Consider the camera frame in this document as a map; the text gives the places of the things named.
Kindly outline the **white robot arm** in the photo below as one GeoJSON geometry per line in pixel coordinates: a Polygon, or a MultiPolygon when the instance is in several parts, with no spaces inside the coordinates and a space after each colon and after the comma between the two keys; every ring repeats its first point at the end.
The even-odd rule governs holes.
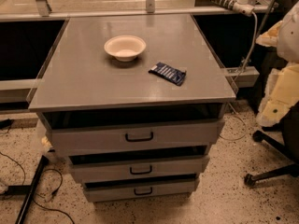
{"type": "Polygon", "coordinates": [[[271,70],[258,108],[258,124],[271,127],[299,102],[299,2],[281,21],[259,35],[256,43],[275,47],[278,57],[287,62],[281,70],[271,70]]]}

